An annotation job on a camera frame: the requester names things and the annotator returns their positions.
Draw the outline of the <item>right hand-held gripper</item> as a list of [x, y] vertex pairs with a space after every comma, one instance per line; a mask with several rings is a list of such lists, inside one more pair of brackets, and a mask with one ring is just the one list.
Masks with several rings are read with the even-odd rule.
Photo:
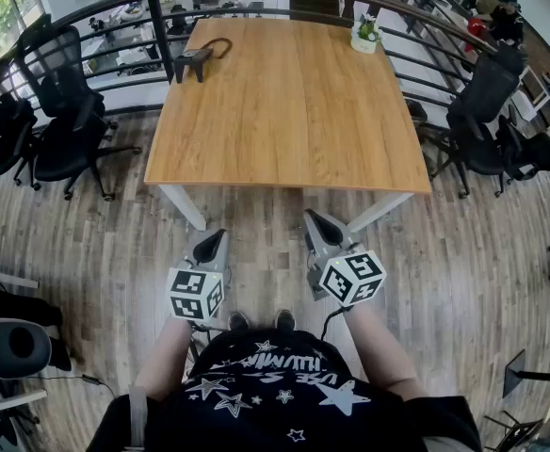
[[332, 252], [309, 265], [307, 281], [315, 300], [332, 298], [342, 307], [352, 307], [374, 298], [387, 278], [376, 253], [353, 244], [348, 226], [341, 221], [323, 220], [310, 208], [304, 210], [303, 219], [309, 250]]

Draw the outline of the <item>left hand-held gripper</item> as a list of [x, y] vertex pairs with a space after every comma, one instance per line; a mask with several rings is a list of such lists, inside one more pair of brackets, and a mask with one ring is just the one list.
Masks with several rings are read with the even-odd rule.
[[184, 249], [184, 259], [210, 266], [171, 267], [166, 282], [166, 296], [171, 313], [197, 323], [209, 323], [225, 300], [230, 234], [219, 229], [214, 238], [195, 236]]

